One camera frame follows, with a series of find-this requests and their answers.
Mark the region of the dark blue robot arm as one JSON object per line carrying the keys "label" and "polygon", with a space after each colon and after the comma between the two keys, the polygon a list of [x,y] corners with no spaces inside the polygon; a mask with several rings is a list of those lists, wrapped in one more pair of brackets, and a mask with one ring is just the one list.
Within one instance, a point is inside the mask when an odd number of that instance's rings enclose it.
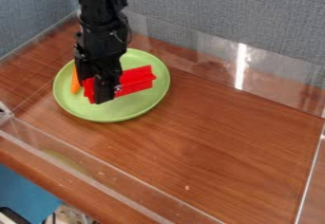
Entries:
{"label": "dark blue robot arm", "polygon": [[127,0],[77,0],[80,30],[75,38],[77,81],[88,100],[106,103],[122,89],[120,57],[132,38],[127,16],[122,10]]}

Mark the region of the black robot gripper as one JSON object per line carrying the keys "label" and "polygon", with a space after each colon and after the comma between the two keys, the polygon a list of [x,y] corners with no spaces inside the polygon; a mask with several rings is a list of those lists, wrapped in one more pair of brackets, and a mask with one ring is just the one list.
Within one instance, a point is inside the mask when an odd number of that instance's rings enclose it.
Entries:
{"label": "black robot gripper", "polygon": [[130,43],[130,23],[126,18],[104,24],[79,19],[79,23],[73,47],[77,80],[81,82],[93,76],[93,100],[100,104],[114,99],[115,89],[120,87],[119,59]]}

